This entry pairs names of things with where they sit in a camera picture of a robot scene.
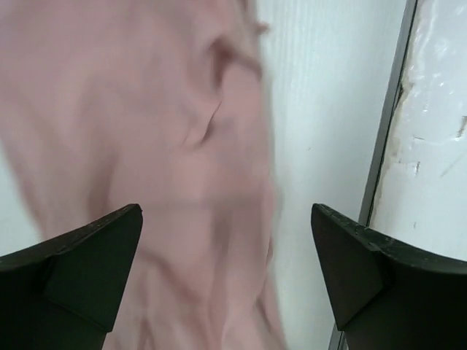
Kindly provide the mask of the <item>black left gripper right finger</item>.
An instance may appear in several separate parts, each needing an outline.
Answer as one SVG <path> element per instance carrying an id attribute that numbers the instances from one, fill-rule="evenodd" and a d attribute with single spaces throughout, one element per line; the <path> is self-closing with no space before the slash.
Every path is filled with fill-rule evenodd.
<path id="1" fill-rule="evenodd" d="M 350 349 L 466 348 L 466 262 L 411 246 L 314 204 L 311 226 Z"/>

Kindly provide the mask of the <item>pink trousers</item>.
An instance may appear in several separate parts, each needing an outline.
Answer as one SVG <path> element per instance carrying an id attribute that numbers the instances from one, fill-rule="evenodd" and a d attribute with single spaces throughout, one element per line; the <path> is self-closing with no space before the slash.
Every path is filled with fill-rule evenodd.
<path id="1" fill-rule="evenodd" d="M 3 1 L 1 142 L 42 235 L 144 225 L 105 349 L 283 349 L 254 1 Z"/>

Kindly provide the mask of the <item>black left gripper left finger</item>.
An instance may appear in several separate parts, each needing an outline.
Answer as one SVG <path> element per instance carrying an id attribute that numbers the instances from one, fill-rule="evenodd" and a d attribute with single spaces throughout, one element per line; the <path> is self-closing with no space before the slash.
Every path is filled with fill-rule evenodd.
<path id="1" fill-rule="evenodd" d="M 1 348 L 101 349 L 142 231 L 137 204 L 1 257 Z"/>

